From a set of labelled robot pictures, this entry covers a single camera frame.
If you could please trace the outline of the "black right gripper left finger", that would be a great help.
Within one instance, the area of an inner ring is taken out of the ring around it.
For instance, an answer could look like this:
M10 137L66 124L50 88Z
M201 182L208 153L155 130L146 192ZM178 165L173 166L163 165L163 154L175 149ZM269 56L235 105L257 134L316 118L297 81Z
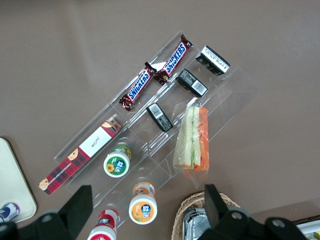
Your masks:
M2 240L75 240L93 212L92 186L82 185L58 212L40 216L18 228L14 222L0 224Z

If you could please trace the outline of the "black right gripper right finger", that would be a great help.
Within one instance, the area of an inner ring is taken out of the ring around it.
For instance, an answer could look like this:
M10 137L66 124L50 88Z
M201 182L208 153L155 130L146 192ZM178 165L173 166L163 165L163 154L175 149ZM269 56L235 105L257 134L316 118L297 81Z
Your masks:
M228 208L214 184L204 186L204 209L210 228L200 240L305 240L305 235L290 220L269 217L259 223L244 210Z

